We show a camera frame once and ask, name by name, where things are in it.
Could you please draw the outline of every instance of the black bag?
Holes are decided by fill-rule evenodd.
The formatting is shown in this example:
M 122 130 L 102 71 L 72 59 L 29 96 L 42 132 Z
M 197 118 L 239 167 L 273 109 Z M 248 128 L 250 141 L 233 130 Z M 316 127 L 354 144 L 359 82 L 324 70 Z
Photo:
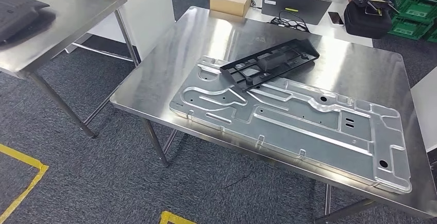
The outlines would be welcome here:
M 380 39 L 392 29 L 392 20 L 388 10 L 381 10 L 382 15 L 366 14 L 366 8 L 350 2 L 344 10 L 344 24 L 350 35 Z

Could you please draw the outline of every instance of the black tray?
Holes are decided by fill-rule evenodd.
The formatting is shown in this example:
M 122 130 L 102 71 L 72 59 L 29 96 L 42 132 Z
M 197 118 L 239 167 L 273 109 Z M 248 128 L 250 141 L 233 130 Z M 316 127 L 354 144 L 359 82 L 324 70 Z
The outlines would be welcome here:
M 308 40 L 294 39 L 228 63 L 220 71 L 235 86 L 247 91 L 319 56 Z

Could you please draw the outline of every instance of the smartphone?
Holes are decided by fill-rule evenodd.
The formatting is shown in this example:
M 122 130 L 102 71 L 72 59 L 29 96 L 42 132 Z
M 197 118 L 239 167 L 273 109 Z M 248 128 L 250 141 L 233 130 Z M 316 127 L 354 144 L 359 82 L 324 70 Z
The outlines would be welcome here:
M 337 12 L 328 12 L 329 17 L 331 18 L 331 21 L 333 24 L 336 25 L 344 25 L 343 21 L 341 20 L 340 15 Z

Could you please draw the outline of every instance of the aluminum plate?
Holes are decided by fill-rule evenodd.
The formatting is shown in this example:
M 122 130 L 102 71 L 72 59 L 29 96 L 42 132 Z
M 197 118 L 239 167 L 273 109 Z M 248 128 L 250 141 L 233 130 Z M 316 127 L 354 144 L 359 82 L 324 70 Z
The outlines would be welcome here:
M 247 92 L 201 58 L 170 102 L 175 113 L 259 146 L 350 173 L 369 185 L 411 191 L 399 113 L 285 78 Z

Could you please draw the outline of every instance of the laptop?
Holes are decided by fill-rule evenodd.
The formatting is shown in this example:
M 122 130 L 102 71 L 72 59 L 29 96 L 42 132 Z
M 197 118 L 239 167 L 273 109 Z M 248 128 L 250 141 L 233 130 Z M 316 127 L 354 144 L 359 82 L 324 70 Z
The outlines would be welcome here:
M 261 13 L 278 17 L 279 12 L 288 10 L 305 23 L 317 25 L 331 5 L 328 0 L 262 0 Z M 299 21 L 299 18 L 288 12 L 282 12 L 281 18 Z

